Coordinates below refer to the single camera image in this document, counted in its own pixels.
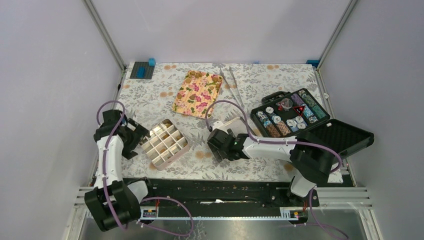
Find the silver tin lid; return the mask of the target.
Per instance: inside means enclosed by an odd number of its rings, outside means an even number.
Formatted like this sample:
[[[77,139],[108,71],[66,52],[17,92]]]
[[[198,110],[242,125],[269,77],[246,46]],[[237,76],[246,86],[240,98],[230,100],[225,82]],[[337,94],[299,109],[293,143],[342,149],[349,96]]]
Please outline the silver tin lid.
[[[246,121],[242,117],[233,118],[224,123],[224,128],[230,131],[235,137],[238,134],[247,134]]]

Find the compartmented metal chocolate tin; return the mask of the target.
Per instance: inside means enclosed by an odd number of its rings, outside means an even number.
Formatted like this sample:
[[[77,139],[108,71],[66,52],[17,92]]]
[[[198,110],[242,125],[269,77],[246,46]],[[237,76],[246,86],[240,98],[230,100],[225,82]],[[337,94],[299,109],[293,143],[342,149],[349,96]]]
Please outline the compartmented metal chocolate tin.
[[[152,165],[163,171],[190,149],[188,140],[169,119],[154,126],[144,137],[140,146]]]

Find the silver metal tongs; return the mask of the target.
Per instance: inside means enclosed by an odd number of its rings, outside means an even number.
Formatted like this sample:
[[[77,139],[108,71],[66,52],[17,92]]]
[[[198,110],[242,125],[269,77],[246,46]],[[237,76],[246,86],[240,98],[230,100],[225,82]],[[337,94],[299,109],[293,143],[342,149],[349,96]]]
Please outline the silver metal tongs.
[[[229,86],[229,90],[233,98],[235,99],[236,103],[242,108],[242,110],[245,110],[246,107],[243,102],[240,91],[238,89],[238,84],[231,67],[228,68],[228,72],[229,72],[229,77],[226,77],[222,68],[221,67],[219,68],[219,74],[222,76],[224,82]]]

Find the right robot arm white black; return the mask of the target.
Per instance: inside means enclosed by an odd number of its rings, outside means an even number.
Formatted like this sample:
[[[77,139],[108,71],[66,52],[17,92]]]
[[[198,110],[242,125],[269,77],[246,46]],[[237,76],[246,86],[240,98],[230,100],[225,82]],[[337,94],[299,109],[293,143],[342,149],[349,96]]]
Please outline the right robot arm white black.
[[[343,163],[336,151],[307,131],[281,138],[258,137],[251,132],[233,136],[221,121],[207,129],[207,144],[218,161],[268,158],[291,163],[296,173],[286,198],[293,206],[301,205],[315,186],[327,183],[330,173]]]

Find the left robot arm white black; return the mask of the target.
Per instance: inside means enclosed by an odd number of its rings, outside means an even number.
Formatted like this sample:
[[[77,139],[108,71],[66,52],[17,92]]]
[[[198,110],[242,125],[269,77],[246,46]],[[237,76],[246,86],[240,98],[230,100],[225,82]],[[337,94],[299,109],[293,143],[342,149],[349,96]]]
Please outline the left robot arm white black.
[[[137,156],[135,148],[151,134],[142,125],[118,109],[102,113],[103,123],[93,138],[98,148],[98,172],[93,189],[84,195],[84,202],[103,232],[141,217],[140,203],[152,204],[155,192],[144,179],[125,183],[122,160]]]

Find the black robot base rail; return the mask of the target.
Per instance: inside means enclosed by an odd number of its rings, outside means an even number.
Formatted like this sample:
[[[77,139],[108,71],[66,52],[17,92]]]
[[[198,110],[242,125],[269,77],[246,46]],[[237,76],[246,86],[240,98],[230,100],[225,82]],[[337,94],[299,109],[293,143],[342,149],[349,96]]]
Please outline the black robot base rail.
[[[181,180],[143,177],[149,200],[141,207],[152,207],[160,218],[188,217],[186,207],[194,218],[262,218],[280,217],[281,208],[320,205],[318,193],[312,198],[289,193],[287,182],[255,182],[227,180]]]

